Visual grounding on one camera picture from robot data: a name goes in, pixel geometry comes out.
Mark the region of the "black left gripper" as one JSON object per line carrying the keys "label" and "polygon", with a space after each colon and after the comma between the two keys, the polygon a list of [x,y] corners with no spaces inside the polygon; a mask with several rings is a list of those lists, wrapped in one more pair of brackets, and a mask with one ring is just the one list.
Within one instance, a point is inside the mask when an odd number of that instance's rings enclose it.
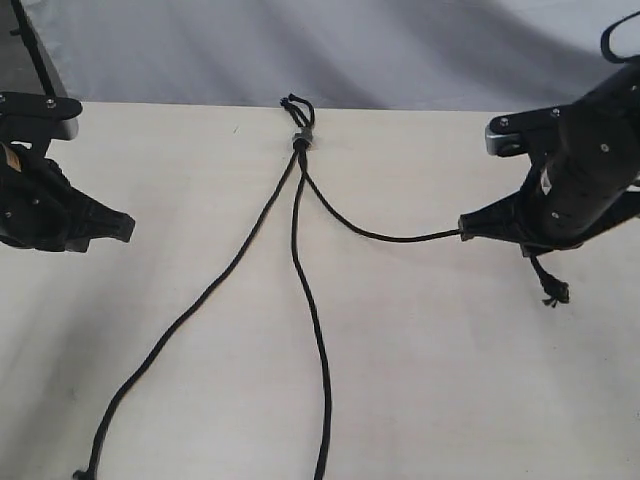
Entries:
{"label": "black left gripper", "polygon": [[73,187],[55,161],[19,144],[1,144],[3,244],[24,250],[87,252],[93,240],[128,243],[135,225],[128,214]]}

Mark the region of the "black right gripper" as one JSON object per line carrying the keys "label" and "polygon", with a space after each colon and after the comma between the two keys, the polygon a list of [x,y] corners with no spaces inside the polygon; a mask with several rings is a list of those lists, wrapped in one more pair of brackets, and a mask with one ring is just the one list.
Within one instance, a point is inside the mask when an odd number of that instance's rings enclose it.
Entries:
{"label": "black right gripper", "polygon": [[518,245],[524,257],[571,251],[639,215],[639,127],[583,103],[559,118],[558,144],[536,184],[458,220],[460,239]]}

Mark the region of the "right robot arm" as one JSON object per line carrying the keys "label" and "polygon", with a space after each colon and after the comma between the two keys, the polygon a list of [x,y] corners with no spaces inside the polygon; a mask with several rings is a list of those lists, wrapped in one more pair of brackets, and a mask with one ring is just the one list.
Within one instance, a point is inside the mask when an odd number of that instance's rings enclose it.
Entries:
{"label": "right robot arm", "polygon": [[524,255],[575,249],[639,214],[639,69],[623,67],[578,100],[493,118],[489,154],[527,155],[515,193],[459,218],[462,240],[518,244]]}

